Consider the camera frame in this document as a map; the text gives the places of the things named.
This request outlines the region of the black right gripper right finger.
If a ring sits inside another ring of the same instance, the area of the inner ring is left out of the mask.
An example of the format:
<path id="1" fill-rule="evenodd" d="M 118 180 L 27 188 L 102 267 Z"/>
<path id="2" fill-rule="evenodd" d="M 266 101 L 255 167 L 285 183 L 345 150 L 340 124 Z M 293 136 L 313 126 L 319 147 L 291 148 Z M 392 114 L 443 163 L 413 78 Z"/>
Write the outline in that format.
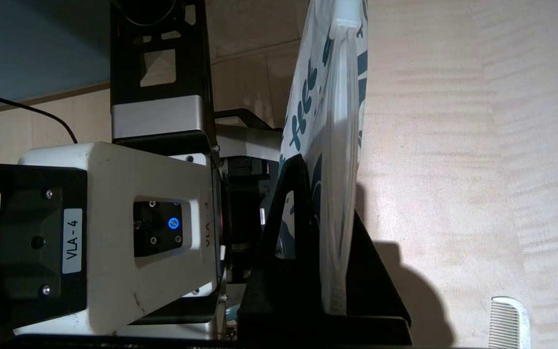
<path id="1" fill-rule="evenodd" d="M 340 343 L 412 345 L 409 312 L 357 212 L 346 287 L 347 315 L 339 320 Z"/>

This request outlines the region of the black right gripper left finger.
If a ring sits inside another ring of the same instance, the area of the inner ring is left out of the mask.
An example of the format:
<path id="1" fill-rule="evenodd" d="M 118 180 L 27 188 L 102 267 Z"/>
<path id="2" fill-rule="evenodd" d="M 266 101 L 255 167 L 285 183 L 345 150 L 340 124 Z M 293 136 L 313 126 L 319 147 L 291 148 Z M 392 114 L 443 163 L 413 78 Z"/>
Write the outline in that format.
<path id="1" fill-rule="evenodd" d="M 283 260 L 275 250 L 285 200 L 294 196 L 296 256 Z M 319 225 L 314 218 L 308 169 L 301 155 L 288 159 L 279 181 L 254 265 L 238 311 L 242 342 L 318 342 L 332 329 L 323 311 Z"/>

